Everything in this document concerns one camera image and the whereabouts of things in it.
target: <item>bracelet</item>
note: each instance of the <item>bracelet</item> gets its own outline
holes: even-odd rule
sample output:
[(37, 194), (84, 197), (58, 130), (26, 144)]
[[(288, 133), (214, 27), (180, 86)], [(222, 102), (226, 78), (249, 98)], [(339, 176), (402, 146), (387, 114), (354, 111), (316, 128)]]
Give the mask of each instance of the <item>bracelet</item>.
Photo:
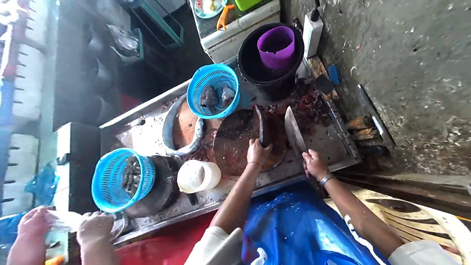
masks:
[(250, 163), (254, 163), (254, 164), (256, 164), (256, 165), (259, 165), (259, 167), (262, 168), (262, 166), (260, 166), (260, 164), (257, 163), (257, 162), (249, 162), (249, 163), (247, 163), (247, 165), (249, 165)]
[(334, 176), (332, 174), (327, 174), (325, 175), (325, 177), (320, 181), (321, 183), (321, 186), (324, 187), (325, 186), (325, 183), (331, 179), (333, 179)]

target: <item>hand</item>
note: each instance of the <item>hand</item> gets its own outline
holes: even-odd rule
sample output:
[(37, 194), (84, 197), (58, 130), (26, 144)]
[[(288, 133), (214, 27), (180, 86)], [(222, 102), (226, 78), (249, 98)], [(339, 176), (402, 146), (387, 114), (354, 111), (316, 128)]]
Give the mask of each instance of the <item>hand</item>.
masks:
[(51, 226), (46, 222), (47, 207), (39, 206), (24, 215), (18, 224), (18, 237), (44, 238)]
[(86, 244), (105, 242), (109, 244), (113, 228), (113, 217), (99, 212), (85, 213), (84, 220), (77, 231), (77, 241), (83, 248)]
[(302, 164), (307, 176), (310, 173), (321, 181), (327, 174), (330, 174), (329, 168), (314, 150), (309, 149), (309, 153), (302, 153), (302, 157), (304, 158)]
[(247, 163), (256, 163), (260, 166), (263, 166), (268, 159), (268, 156), (271, 153), (273, 144), (263, 148), (260, 144), (260, 139), (250, 139), (249, 140), (249, 150), (247, 152)]

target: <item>blue plastic basket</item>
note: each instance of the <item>blue plastic basket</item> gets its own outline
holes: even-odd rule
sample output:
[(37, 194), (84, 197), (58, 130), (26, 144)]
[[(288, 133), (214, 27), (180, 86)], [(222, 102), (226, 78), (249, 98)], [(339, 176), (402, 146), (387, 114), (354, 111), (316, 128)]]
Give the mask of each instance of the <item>blue plastic basket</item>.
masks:
[[(200, 106), (201, 95), (204, 92), (204, 88), (210, 85), (216, 90), (219, 102), (212, 108), (202, 107)], [(227, 85), (228, 88), (235, 91), (234, 100), (227, 108), (222, 107), (222, 101), (220, 99), (224, 85)], [(188, 106), (196, 116), (203, 119), (223, 118), (228, 116), (237, 108), (239, 100), (239, 80), (234, 70), (225, 64), (213, 64), (199, 68), (188, 85)]]
[[(133, 197), (122, 187), (122, 172), (130, 156), (137, 157), (141, 166), (141, 181)], [(155, 167), (148, 157), (130, 148), (120, 148), (104, 155), (97, 163), (91, 182), (91, 195), (98, 208), (116, 213), (144, 198), (154, 185)]]

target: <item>orange tool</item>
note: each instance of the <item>orange tool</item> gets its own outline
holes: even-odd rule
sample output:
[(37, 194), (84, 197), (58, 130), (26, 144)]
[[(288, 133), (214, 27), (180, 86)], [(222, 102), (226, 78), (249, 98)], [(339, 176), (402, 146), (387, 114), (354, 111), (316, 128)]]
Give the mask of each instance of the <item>orange tool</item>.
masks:
[(229, 13), (229, 9), (233, 9), (234, 7), (235, 5), (224, 5), (224, 9), (218, 19), (218, 24), (216, 25), (216, 30), (219, 30), (219, 28), (222, 27), (222, 29), (226, 31), (226, 17)]

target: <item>wall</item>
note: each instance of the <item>wall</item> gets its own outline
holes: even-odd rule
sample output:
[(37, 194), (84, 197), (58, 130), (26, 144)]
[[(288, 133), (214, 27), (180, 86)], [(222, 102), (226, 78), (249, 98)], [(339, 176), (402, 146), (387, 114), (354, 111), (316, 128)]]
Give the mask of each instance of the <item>wall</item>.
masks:
[[(285, 20), (314, 7), (284, 1)], [(471, 169), (471, 2), (321, 1), (318, 53), (337, 64), (347, 118), (360, 115), (362, 83), (398, 149), (383, 171), (469, 175)]]

